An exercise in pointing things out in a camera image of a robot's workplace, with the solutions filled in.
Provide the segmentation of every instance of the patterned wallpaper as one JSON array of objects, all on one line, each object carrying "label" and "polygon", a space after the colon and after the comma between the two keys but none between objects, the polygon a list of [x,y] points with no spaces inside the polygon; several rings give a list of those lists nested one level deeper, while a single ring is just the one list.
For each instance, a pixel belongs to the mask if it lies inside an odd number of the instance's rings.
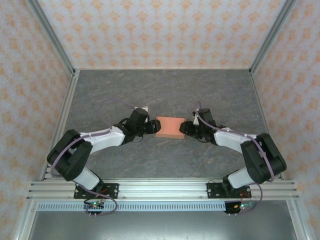
[{"label": "patterned wallpaper", "polygon": [[285,0],[40,0],[75,68],[248,69]]},{"label": "patterned wallpaper", "polygon": [[48,154],[70,76],[26,0],[0,1],[0,239]]},{"label": "patterned wallpaper", "polygon": [[285,175],[298,180],[320,236],[320,1],[297,1],[254,78]]}]

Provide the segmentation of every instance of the pink sponge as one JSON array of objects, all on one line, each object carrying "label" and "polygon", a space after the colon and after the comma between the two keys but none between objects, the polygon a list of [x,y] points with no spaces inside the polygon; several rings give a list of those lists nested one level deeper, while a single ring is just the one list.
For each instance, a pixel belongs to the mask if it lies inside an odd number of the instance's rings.
[{"label": "pink sponge", "polygon": [[186,121],[182,117],[157,116],[161,123],[161,129],[155,136],[159,138],[184,139],[185,135],[179,131],[180,125]]}]

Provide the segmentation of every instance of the metal corner post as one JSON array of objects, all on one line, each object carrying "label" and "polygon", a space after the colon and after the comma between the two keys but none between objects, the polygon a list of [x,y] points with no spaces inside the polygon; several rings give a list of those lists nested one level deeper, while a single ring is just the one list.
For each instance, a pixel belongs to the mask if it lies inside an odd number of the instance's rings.
[{"label": "metal corner post", "polygon": [[53,47],[55,48],[57,54],[61,58],[65,68],[68,70],[70,74],[74,74],[75,69],[66,54],[63,46],[61,45],[57,35],[55,34],[54,29],[52,28],[51,24],[49,23],[43,9],[41,8],[38,0],[27,0],[29,3],[29,6],[33,10],[34,14],[38,18],[43,30],[45,31],[46,35],[50,39],[50,42],[52,43]]},{"label": "metal corner post", "polygon": [[252,66],[249,68],[249,72],[251,76],[257,71],[259,65],[267,55],[268,50],[270,49],[272,43],[276,39],[278,32],[280,31],[281,27],[285,23],[286,19],[288,18],[289,14],[291,13],[291,9],[295,5],[297,0],[287,0],[283,5],[280,14],[278,15],[277,19],[275,20],[273,26],[271,27],[268,35],[262,47],[260,48],[258,54],[256,55]]}]

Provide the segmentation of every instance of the gray marble floor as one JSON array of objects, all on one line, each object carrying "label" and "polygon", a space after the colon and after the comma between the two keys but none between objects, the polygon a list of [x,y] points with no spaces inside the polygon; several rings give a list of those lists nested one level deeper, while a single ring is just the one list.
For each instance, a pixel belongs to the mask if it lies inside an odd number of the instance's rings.
[{"label": "gray marble floor", "polygon": [[[195,103],[210,108],[213,119],[250,134],[265,132],[247,70],[81,70],[65,129],[93,132],[108,128],[99,117],[105,99],[118,98],[149,107],[156,116],[192,120]],[[106,103],[104,119],[112,124],[130,116],[121,103]],[[191,137],[146,135],[140,143],[109,147],[92,154],[87,166],[101,178],[221,178],[244,167],[240,153]]]}]

